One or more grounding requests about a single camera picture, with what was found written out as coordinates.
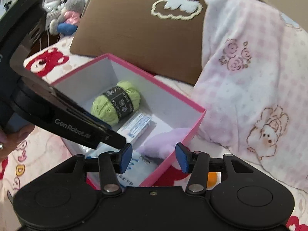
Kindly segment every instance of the logo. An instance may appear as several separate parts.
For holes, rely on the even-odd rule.
[[[65,129],[67,129],[67,130],[69,130],[69,131],[72,131],[72,132],[74,132],[74,133],[76,133],[76,134],[78,134],[78,135],[80,135],[80,136],[86,137],[86,138],[88,138],[88,139],[91,137],[90,134],[84,133],[84,131],[81,131],[81,130],[79,130],[78,128],[75,128],[75,127],[73,127],[73,126],[70,125],[70,124],[66,124],[66,123],[64,123],[64,122],[61,122],[60,119],[56,119],[54,122],[55,122],[55,124],[57,124],[57,125],[59,125],[59,126],[65,128]]]

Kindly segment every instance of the purple stuffed object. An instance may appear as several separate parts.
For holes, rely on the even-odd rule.
[[[136,151],[144,156],[166,159],[175,150],[175,145],[183,141],[189,131],[189,128],[176,128],[170,132],[158,134],[147,140]]]

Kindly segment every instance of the metal screw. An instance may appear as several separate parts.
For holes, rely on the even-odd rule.
[[[107,192],[115,192],[119,190],[119,186],[116,184],[107,184],[104,186],[104,190]]]
[[[191,192],[200,192],[204,189],[204,187],[200,184],[191,184],[188,189]]]

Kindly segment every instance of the box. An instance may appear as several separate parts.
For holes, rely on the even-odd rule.
[[[134,84],[141,96],[140,109],[152,115],[150,126],[133,145],[133,149],[138,148],[152,136],[174,128],[191,129],[182,140],[184,145],[188,145],[204,118],[205,109],[158,81],[149,73],[114,55],[99,56],[56,80],[52,85],[90,111],[97,96],[122,80]],[[113,127],[113,130],[117,131],[127,119],[121,120]],[[63,141],[72,155],[84,154],[79,144],[65,139]],[[140,186],[152,186],[175,159],[173,152],[167,159],[160,161],[159,167]],[[88,179],[99,189],[97,173],[89,173]]]

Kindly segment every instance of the cream embroidered outline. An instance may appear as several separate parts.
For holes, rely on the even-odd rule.
[[[169,15],[163,15],[160,12],[155,12],[156,9],[156,5],[160,2],[167,2],[168,0],[158,0],[156,1],[153,5],[152,5],[152,10],[151,10],[151,15],[152,16],[157,16],[160,19],[173,19],[173,20],[183,20],[183,21],[188,21],[191,20],[192,18],[194,18],[195,16],[199,15],[202,11],[203,6],[199,3],[198,4],[198,9],[196,12],[193,12],[191,15],[189,16],[182,16],[182,15],[178,15],[175,16],[173,14],[169,14]]]

